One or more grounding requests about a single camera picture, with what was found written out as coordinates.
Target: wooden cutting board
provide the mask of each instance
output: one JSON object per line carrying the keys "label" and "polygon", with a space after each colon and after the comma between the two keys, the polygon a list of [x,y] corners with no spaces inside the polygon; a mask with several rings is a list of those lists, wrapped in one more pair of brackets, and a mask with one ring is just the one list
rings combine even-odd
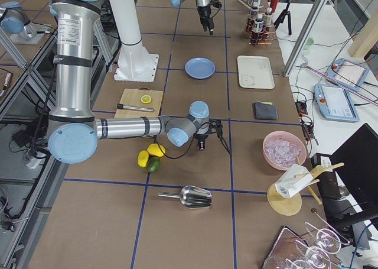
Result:
{"label": "wooden cutting board", "polygon": [[[149,95],[152,98],[151,103],[144,104],[141,102],[143,95]],[[134,117],[157,117],[159,115],[163,92],[161,90],[139,90],[125,89],[119,103],[124,105],[142,106],[144,108],[153,108],[153,112],[146,111],[130,111],[128,109],[117,109],[115,118],[134,118]]]}

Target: blue plate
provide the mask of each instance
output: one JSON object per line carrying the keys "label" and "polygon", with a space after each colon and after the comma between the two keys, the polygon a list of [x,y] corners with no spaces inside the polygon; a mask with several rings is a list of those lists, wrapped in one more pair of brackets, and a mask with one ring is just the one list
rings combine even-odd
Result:
{"label": "blue plate", "polygon": [[185,64],[185,71],[195,79],[206,79],[215,71],[214,63],[207,58],[193,58]]}

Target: tripod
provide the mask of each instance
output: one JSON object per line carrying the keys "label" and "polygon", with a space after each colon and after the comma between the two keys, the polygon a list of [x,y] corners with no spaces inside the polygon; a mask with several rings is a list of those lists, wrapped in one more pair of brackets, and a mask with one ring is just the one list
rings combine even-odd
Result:
{"label": "tripod", "polygon": [[291,35],[291,16],[290,16],[290,11],[289,11],[291,0],[286,0],[286,3],[287,3],[286,8],[283,9],[281,14],[279,14],[277,20],[274,22],[274,27],[277,30],[279,25],[284,22],[285,17],[288,16],[288,31],[289,31],[289,35]]}

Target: white tray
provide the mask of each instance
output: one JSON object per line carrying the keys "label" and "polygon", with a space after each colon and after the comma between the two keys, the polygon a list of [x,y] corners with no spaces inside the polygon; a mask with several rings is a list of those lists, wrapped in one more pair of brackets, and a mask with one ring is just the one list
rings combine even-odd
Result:
{"label": "white tray", "polygon": [[269,58],[238,56],[239,85],[248,89],[273,89],[274,80]]}

